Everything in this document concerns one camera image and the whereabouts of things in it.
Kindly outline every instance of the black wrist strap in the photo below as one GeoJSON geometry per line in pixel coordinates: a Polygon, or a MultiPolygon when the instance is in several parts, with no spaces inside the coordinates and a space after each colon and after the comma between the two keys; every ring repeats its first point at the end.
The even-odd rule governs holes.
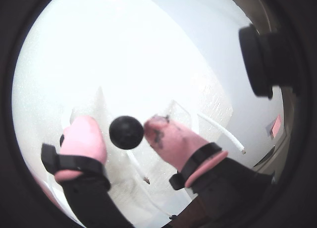
{"type": "Polygon", "coordinates": [[[55,147],[48,144],[42,144],[41,159],[45,169],[51,174],[60,170],[75,170],[94,174],[94,176],[105,179],[107,191],[110,190],[105,167],[98,160],[85,156],[59,155],[55,147]]]}
{"type": "Polygon", "coordinates": [[[174,174],[169,183],[172,185],[174,190],[179,190],[185,187],[186,180],[195,170],[210,156],[220,152],[222,149],[216,143],[209,143],[199,148],[186,162],[182,171],[174,174]]]}

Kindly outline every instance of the wire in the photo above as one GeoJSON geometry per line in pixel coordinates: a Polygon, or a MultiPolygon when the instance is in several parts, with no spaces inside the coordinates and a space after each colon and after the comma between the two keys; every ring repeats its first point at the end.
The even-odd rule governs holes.
{"type": "Polygon", "coordinates": [[[163,208],[161,208],[158,204],[156,204],[156,202],[152,199],[152,197],[150,196],[150,194],[147,192],[147,190],[142,186],[142,184],[140,184],[139,180],[135,177],[135,181],[137,183],[137,185],[139,186],[139,188],[143,191],[143,193],[145,194],[145,196],[147,197],[147,199],[149,200],[149,202],[155,207],[157,208],[159,211],[161,211],[162,213],[166,214],[168,217],[172,217],[172,214],[170,214],[169,212],[166,212],[163,208]]]}
{"type": "Polygon", "coordinates": [[[141,166],[140,166],[139,162],[137,161],[137,159],[135,158],[134,154],[130,150],[128,150],[127,155],[131,161],[131,164],[136,169],[136,171],[138,172],[138,175],[141,177],[141,179],[143,181],[145,181],[147,184],[150,184],[149,178],[142,171],[141,166]]]}
{"type": "Polygon", "coordinates": [[[265,14],[265,17],[266,17],[266,20],[267,20],[267,23],[268,23],[268,28],[269,28],[269,31],[272,32],[272,28],[271,28],[271,22],[269,20],[269,17],[268,17],[268,14],[267,14],[267,11],[266,11],[266,8],[264,7],[264,4],[262,2],[262,0],[259,0],[262,8],[263,8],[263,11],[264,11],[264,14],[265,14]]]}
{"type": "Polygon", "coordinates": [[[192,119],[192,121],[194,121],[195,123],[198,123],[198,119],[196,119],[197,116],[203,118],[204,120],[206,120],[207,122],[209,122],[210,124],[212,124],[214,127],[216,127],[217,129],[219,129],[224,135],[226,135],[233,143],[234,145],[240,150],[240,152],[242,154],[245,154],[245,148],[244,146],[240,143],[240,141],[232,134],[230,133],[226,128],[224,128],[222,125],[220,125],[218,122],[216,122],[215,120],[213,120],[212,118],[206,116],[205,114],[203,114],[200,111],[197,111],[196,113],[193,113],[193,109],[191,108],[186,108],[184,106],[182,106],[180,104],[180,102],[177,100],[174,100],[183,110],[185,110],[189,115],[191,115],[191,118],[195,118],[195,120],[192,119]]]}

